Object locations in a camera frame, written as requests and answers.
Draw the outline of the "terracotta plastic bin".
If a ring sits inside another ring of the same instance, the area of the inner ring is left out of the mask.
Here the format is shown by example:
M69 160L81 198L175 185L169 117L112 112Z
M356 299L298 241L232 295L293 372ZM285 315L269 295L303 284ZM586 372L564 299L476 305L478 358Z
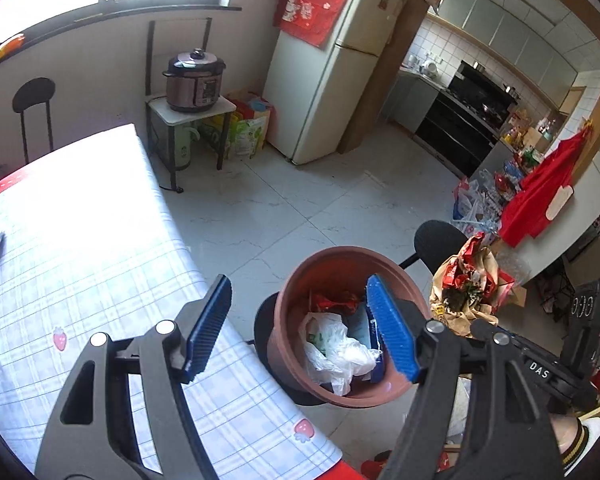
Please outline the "terracotta plastic bin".
M393 296L429 314L424 296L400 266L356 246L309 256L260 307L254 323L260 359L294 402L376 408L411 388L367 305L367 280L375 274Z

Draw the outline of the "white plastic bag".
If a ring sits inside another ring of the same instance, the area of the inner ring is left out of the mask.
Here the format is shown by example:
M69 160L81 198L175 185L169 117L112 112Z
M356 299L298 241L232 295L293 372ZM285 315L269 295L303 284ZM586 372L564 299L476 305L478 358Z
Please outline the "white plastic bag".
M340 314L308 313L299 327L300 356L304 370L314 382L328 385L336 396L351 391L355 377L369 373L379 356L348 336Z

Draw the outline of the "electric pressure cooker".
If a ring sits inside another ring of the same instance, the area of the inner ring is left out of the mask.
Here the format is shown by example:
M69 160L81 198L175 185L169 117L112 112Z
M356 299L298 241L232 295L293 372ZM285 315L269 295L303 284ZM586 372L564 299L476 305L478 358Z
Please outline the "electric pressure cooker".
M179 53L162 72L166 77L166 102L182 113L211 110L219 101L225 69L222 58L205 50Z

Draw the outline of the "green printed shopping bag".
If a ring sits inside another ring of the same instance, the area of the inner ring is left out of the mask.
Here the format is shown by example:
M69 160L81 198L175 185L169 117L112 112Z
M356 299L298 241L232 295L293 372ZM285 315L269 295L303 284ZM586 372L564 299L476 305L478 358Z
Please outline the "green printed shopping bag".
M253 158L263 148L274 108L252 91L236 91L225 97L236 106L224 148L224 159Z

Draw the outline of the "brown wrapper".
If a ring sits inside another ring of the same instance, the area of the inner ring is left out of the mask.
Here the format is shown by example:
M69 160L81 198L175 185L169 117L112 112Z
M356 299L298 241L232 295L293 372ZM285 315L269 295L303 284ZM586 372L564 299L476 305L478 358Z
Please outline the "brown wrapper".
M479 232L447 258L434 274L429 295L432 317L461 337L471 337L471 324L498 325L498 309L515 286Z

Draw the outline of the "yellow orange bag on sill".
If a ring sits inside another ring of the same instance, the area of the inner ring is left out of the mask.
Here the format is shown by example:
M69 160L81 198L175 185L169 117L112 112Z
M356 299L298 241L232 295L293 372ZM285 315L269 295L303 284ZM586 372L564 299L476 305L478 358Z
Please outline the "yellow orange bag on sill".
M26 40L26 36L23 35L22 32L20 34L11 36L4 42L0 44L0 61L7 55L10 55L15 50L18 50L22 47L24 40Z

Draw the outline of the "green kettle under table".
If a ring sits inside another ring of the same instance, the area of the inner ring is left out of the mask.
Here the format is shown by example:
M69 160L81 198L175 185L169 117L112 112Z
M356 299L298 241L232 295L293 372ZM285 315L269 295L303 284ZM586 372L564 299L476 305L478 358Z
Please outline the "green kettle under table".
M193 124L174 128L173 156L176 170L185 169L192 160L192 146L199 140L199 132Z

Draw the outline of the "black kitchen stove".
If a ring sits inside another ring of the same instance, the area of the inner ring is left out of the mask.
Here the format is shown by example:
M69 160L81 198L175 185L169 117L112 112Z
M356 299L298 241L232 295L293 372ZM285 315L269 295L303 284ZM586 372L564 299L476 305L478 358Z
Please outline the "black kitchen stove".
M474 66L460 62L415 131L416 139L459 177L471 177L498 144L518 101Z

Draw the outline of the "red peanut snack bag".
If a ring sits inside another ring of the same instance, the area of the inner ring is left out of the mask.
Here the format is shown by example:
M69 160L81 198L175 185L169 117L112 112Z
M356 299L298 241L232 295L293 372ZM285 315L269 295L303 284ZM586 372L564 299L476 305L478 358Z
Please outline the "red peanut snack bag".
M352 294L352 292L342 292L335 297L327 296L322 292L311 292L310 311L352 315L358 310L358 306L362 301L363 298L360 295Z

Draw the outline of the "blue plaid tablecloth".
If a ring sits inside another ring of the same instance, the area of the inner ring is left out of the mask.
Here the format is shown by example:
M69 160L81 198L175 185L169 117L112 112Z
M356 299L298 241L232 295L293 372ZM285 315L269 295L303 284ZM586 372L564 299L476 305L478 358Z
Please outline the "blue plaid tablecloth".
M143 335L207 291L131 125L0 181L0 437L25 471L92 335ZM184 396L223 479L353 479L233 326Z

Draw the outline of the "blue probiotic powder packet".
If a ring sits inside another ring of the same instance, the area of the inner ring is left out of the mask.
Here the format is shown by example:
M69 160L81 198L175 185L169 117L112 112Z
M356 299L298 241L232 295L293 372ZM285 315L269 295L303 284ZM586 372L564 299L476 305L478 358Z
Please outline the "blue probiotic powder packet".
M379 351L375 367L361 378L362 382L379 384L384 379L386 371L385 347L370 308L365 302L360 302L352 314L343 317L343 322L348 328L350 338L364 344L367 349Z

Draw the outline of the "red hanging garment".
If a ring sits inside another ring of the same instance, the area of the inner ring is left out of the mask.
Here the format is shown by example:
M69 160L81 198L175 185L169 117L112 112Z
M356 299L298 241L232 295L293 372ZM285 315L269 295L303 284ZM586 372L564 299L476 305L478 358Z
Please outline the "red hanging garment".
M588 120L577 134L560 141L520 182L520 191L503 209L498 232L509 247L517 247L527 236L538 237L550 225L547 209L560 188L572 185L574 165L592 132L593 125Z

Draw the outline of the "black stool near bin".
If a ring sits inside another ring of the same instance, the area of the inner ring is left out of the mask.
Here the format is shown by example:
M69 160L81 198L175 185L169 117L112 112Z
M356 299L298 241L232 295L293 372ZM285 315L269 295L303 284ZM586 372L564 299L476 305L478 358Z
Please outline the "black stool near bin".
M440 220L428 220L421 224L414 235L414 254L399 266L406 270L421 261L431 274L435 274L442 263L456 255L467 242L467 236L455 226Z

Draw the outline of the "white refrigerator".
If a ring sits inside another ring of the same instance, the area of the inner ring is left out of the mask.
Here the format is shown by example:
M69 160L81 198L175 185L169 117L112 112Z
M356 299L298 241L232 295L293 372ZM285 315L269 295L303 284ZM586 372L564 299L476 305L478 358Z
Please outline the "white refrigerator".
M292 164L336 151L403 3L348 0L321 48L279 31L263 96L275 112L268 143Z

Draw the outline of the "small white side table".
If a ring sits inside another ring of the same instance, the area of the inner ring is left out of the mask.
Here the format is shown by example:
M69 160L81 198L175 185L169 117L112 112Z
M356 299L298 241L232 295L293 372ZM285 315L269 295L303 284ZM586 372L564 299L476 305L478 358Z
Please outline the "small white side table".
M169 173L170 184L162 186L165 191L181 193L176 174L190 165L193 143L205 140L215 152L216 169L223 168L226 142L230 132L230 120L237 107L220 96L212 107L204 112L184 113L174 110L165 96L146 96L145 120L148 151L155 154ZM221 119L218 134L201 134L198 127L205 119Z

